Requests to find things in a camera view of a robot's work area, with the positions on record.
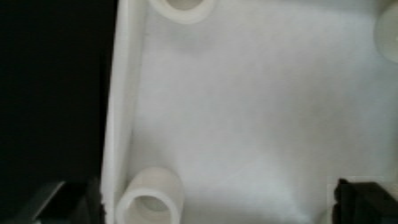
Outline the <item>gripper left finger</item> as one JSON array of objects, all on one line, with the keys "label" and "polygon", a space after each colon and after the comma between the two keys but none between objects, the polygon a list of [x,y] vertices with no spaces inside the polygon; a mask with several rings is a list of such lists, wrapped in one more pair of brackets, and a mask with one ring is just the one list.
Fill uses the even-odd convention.
[{"label": "gripper left finger", "polygon": [[46,183],[18,212],[16,224],[105,224],[99,180]]}]

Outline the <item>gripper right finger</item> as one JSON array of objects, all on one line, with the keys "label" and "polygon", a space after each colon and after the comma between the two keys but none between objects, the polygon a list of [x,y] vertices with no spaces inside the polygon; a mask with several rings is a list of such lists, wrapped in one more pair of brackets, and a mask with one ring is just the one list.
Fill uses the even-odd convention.
[{"label": "gripper right finger", "polygon": [[398,224],[398,200],[375,182],[337,181],[332,224]]}]

